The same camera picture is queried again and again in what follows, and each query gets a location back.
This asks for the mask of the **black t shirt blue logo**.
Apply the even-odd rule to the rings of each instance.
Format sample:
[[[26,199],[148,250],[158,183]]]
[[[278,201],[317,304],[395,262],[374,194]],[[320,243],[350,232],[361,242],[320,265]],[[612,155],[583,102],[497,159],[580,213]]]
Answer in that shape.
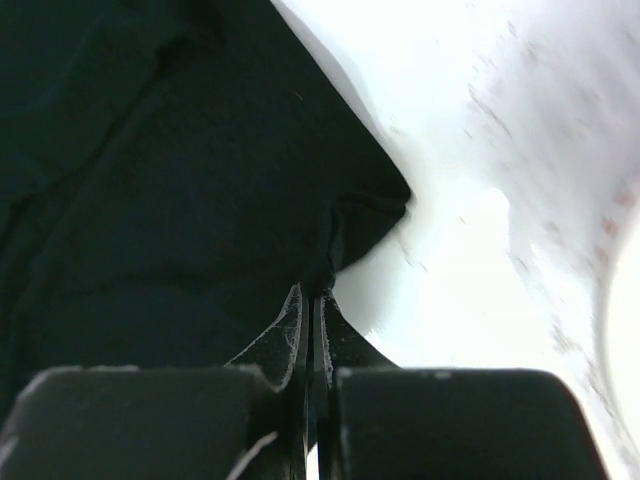
[[[223,364],[410,188],[269,1],[1,5],[1,409],[58,366]]]

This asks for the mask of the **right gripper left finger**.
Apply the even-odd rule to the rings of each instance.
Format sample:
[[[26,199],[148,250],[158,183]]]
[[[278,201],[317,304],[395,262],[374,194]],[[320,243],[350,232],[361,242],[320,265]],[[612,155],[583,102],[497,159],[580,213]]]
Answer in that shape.
[[[222,366],[40,372],[1,432],[5,479],[302,479],[308,304]]]

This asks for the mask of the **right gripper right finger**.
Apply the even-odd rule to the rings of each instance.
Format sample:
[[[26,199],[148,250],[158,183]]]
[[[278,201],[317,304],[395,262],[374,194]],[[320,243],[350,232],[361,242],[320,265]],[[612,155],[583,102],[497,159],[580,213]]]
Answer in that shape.
[[[403,369],[342,317],[311,307],[323,479],[603,479],[580,406],[531,369]]]

